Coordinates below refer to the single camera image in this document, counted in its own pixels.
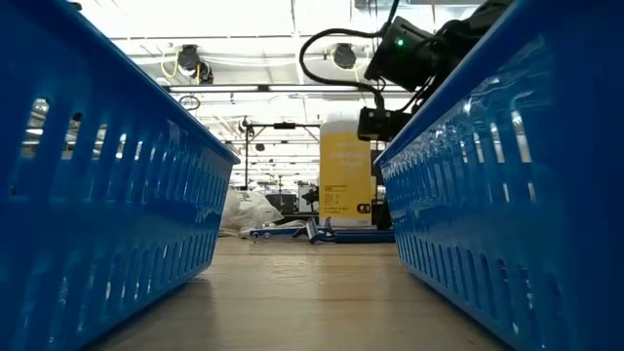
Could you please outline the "yellow disinfecting wipes canister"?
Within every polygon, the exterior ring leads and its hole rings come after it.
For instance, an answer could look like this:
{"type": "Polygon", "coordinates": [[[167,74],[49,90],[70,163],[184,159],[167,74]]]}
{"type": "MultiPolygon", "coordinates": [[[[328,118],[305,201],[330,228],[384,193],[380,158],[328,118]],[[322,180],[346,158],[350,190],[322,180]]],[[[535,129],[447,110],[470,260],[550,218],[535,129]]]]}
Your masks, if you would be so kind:
{"type": "Polygon", "coordinates": [[[320,130],[320,221],[334,227],[371,225],[371,144],[355,119],[328,120],[320,130]]]}

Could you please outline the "black aluminium frame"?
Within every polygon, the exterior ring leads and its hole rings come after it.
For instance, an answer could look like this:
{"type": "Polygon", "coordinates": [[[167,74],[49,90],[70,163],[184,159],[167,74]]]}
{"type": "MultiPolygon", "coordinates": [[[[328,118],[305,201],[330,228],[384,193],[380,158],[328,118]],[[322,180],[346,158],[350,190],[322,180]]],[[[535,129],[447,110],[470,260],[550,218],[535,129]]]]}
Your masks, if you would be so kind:
{"type": "Polygon", "coordinates": [[[276,123],[252,123],[250,122],[247,118],[243,119],[243,122],[241,123],[242,126],[242,130],[245,133],[245,140],[244,140],[244,160],[245,160],[245,168],[244,168],[244,181],[245,181],[245,185],[244,188],[246,190],[249,189],[249,158],[250,158],[250,144],[251,144],[251,139],[250,139],[250,130],[252,128],[258,127],[259,131],[257,131],[254,135],[256,137],[258,137],[266,128],[270,128],[270,129],[274,129],[274,130],[294,130],[297,128],[301,128],[303,130],[305,130],[309,135],[311,135],[315,140],[317,140],[317,138],[312,134],[312,132],[310,131],[310,128],[321,128],[320,124],[301,124],[301,123],[295,123],[295,122],[276,122],[276,123]]]}

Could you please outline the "white cotton packet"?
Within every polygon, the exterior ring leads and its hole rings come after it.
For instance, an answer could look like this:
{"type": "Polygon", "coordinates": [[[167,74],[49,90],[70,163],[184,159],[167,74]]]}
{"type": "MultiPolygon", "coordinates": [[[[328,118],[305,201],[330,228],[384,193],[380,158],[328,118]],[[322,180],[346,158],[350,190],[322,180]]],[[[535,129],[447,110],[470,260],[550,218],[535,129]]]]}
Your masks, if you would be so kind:
{"type": "Polygon", "coordinates": [[[259,229],[266,223],[274,223],[284,218],[264,194],[254,191],[239,191],[240,198],[238,223],[242,232],[259,229]]]}
{"type": "Polygon", "coordinates": [[[229,189],[223,206],[219,236],[240,236],[254,226],[252,198],[248,191],[229,189]]]}

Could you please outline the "blue plastic basket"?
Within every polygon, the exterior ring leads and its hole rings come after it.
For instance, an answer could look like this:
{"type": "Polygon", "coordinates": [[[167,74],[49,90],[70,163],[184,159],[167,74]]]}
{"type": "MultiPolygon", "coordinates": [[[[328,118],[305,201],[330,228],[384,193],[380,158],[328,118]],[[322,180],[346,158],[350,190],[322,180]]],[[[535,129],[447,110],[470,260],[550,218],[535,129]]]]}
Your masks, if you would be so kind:
{"type": "Polygon", "coordinates": [[[624,351],[624,0],[515,0],[377,163],[412,274],[517,350],[624,351]]]}
{"type": "Polygon", "coordinates": [[[207,269],[235,156],[68,0],[0,0],[0,351],[75,351],[207,269]]]}

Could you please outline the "dark blue disposable razor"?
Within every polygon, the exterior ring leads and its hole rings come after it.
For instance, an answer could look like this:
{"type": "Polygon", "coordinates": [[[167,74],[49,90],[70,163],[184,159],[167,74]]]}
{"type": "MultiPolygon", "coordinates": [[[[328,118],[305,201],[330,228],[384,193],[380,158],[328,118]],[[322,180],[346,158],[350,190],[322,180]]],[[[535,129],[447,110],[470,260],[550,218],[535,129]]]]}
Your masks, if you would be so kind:
{"type": "Polygon", "coordinates": [[[331,235],[353,234],[353,235],[393,235],[393,229],[378,229],[375,226],[368,227],[345,227],[345,226],[333,226],[332,219],[327,217],[322,227],[326,232],[331,235]]]}
{"type": "Polygon", "coordinates": [[[322,226],[319,226],[313,219],[306,222],[308,241],[310,244],[318,242],[336,243],[336,244],[386,244],[395,242],[395,234],[393,235],[353,235],[342,234],[331,235],[326,232],[322,226]]]}

